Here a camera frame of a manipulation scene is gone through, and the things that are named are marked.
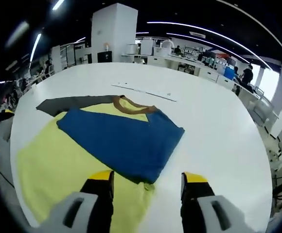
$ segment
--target brown collar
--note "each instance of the brown collar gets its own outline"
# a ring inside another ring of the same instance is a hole
[[[129,110],[127,108],[124,108],[120,104],[120,99],[126,100],[132,106],[135,106],[137,108],[144,108],[144,109],[132,111],[132,110]],[[145,106],[145,105],[140,105],[140,104],[134,103],[130,99],[126,98],[125,96],[115,96],[114,99],[113,99],[113,104],[114,104],[114,107],[117,108],[122,113],[130,114],[130,115],[153,113],[153,112],[156,112],[158,110],[155,106]]]

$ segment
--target white table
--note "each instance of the white table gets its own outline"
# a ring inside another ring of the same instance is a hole
[[[112,86],[116,82],[171,92],[179,96],[178,102]],[[244,213],[253,230],[266,230],[272,203],[268,158],[258,129],[237,96],[190,74],[129,63],[75,66],[20,98],[11,132],[11,166],[20,205],[32,226],[38,224],[21,194],[16,155],[52,119],[35,108],[51,98],[123,94],[136,103],[157,106],[186,131],[155,183],[156,194],[139,232],[182,232],[183,171],[205,176],[215,194],[223,195]]]

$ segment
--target ceiling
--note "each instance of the ceiling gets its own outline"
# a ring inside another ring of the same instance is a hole
[[[270,3],[260,0],[227,0],[254,16],[282,42],[282,1]],[[169,21],[190,24],[218,32],[241,43],[259,56],[282,62],[282,47],[255,21],[241,12],[216,0],[177,1],[168,5],[161,1],[131,0],[65,0],[57,11],[52,7],[57,0],[13,0],[0,2],[0,80],[5,68],[14,60],[31,53],[35,38],[42,32],[35,56],[45,54],[56,45],[75,42],[86,36],[90,43],[92,14],[108,5],[120,2],[139,11],[137,31],[152,36],[166,33],[189,35],[189,31],[204,31],[178,25],[147,24],[148,21]],[[10,48],[6,40],[23,21],[27,30]],[[236,54],[250,54],[237,45],[214,34],[206,33],[206,40],[227,48]]]

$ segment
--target yellow t-shirt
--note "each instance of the yellow t-shirt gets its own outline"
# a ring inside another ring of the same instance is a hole
[[[120,99],[120,104],[133,111],[142,109],[123,99]],[[82,110],[147,121],[145,114],[122,113],[113,103]],[[58,129],[56,122],[65,114],[60,113],[50,121],[17,156],[22,195],[38,222],[44,221],[50,210],[66,196],[80,191],[92,174],[110,169]],[[110,232],[134,232],[153,192],[154,186],[149,188],[149,184],[135,184],[115,173],[114,214]]]

